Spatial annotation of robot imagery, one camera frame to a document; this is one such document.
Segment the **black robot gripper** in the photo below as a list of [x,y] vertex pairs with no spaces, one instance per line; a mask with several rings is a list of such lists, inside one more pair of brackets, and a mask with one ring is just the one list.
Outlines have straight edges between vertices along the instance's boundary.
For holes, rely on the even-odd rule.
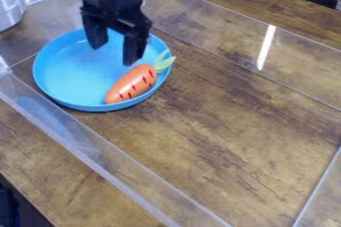
[[82,17],[87,39],[94,49],[108,42],[108,28],[136,29],[124,36],[123,64],[131,66],[146,51],[152,21],[142,11],[144,0],[83,0]]

